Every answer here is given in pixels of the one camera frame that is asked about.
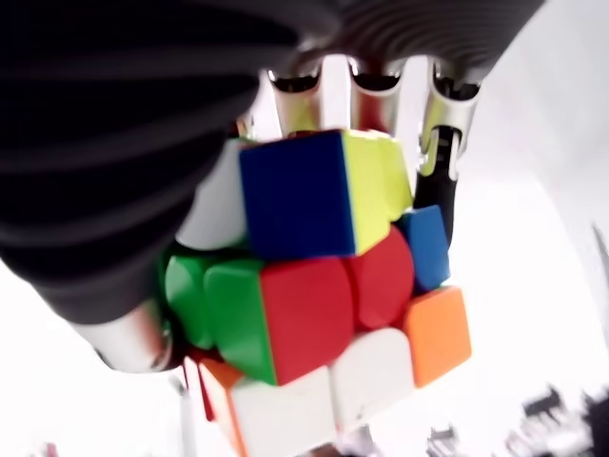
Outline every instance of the rubik's cube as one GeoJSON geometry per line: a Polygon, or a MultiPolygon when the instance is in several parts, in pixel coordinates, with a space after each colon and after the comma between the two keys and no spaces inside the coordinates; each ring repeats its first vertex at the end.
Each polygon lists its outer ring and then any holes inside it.
{"type": "Polygon", "coordinates": [[[168,261],[189,390],[241,457],[332,441],[471,354],[437,207],[377,132],[227,143],[168,261]]]}

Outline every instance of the orange cube tile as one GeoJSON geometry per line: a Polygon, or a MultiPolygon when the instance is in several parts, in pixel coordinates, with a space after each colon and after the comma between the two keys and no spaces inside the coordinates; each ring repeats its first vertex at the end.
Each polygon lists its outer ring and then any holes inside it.
{"type": "Polygon", "coordinates": [[[424,387],[471,356],[467,315],[459,288],[440,288],[413,300],[404,320],[415,385],[424,387]]]}

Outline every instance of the cube corner piece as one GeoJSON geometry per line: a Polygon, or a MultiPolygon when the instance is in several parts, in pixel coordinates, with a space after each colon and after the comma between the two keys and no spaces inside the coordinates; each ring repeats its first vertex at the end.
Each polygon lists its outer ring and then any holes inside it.
{"type": "Polygon", "coordinates": [[[247,145],[231,139],[207,179],[197,188],[192,209],[176,234],[182,246],[214,250],[239,245],[246,238],[246,207],[239,154],[247,145]]]}
{"type": "Polygon", "coordinates": [[[406,336],[395,328],[358,336],[330,366],[330,380],[339,430],[367,424],[414,391],[406,336]]]}
{"type": "Polygon", "coordinates": [[[440,288],[413,300],[404,331],[417,387],[430,384],[471,357],[467,314],[459,288],[440,288]]]}
{"type": "Polygon", "coordinates": [[[440,207],[414,209],[396,225],[412,253],[417,289],[428,292],[438,288],[450,277],[448,241],[440,207]]]}
{"type": "Polygon", "coordinates": [[[285,457],[335,436],[326,367],[281,387],[204,360],[202,375],[216,422],[240,457],[285,457]]]}
{"type": "Polygon", "coordinates": [[[265,260],[355,252],[342,135],[330,130],[241,154],[253,251],[265,260]]]}
{"type": "Polygon", "coordinates": [[[165,273],[167,304],[180,321],[187,341],[202,349],[210,349],[215,343],[203,287],[204,275],[215,262],[211,257],[173,255],[165,273]]]}

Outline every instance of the black mechanical part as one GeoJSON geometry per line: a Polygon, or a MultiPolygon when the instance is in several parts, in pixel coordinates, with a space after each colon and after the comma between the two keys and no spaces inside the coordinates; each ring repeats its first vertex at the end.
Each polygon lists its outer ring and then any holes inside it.
{"type": "Polygon", "coordinates": [[[525,404],[522,406],[526,417],[539,416],[548,414],[552,416],[552,409],[562,408],[564,406],[559,392],[550,387],[550,393],[539,400],[525,404]]]}
{"type": "Polygon", "coordinates": [[[450,162],[456,160],[451,157],[451,154],[454,153],[454,133],[455,130],[450,127],[438,127],[436,167],[427,176],[420,172],[417,174],[417,187],[413,203],[415,209],[433,205],[440,207],[449,246],[453,239],[455,193],[457,191],[457,181],[449,175],[450,162]]]}

